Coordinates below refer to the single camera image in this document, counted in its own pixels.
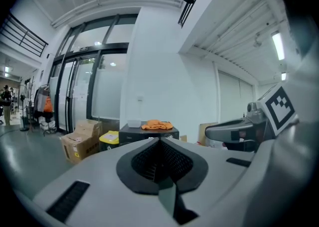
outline gray floor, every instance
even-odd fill
[[[1,166],[12,186],[30,199],[73,165],[65,159],[61,134],[43,136],[39,129],[19,131],[19,125],[0,126]]]

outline yellow bin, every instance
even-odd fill
[[[109,131],[100,137],[100,152],[110,150],[119,146],[119,132]]]

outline orange bag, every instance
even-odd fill
[[[52,113],[53,112],[53,107],[51,103],[51,98],[49,96],[46,97],[45,100],[45,105],[44,105],[44,110],[45,113]]]

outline ceiling light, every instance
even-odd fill
[[[276,31],[272,34],[272,37],[277,50],[278,59],[283,60],[285,58],[285,52],[281,35],[278,31]]]
[[[281,80],[284,81],[286,79],[286,73],[281,73]]]

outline person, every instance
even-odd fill
[[[4,112],[4,121],[7,126],[10,125],[10,114],[11,114],[11,93],[8,90],[8,85],[4,87],[4,92],[1,94],[3,112]]]

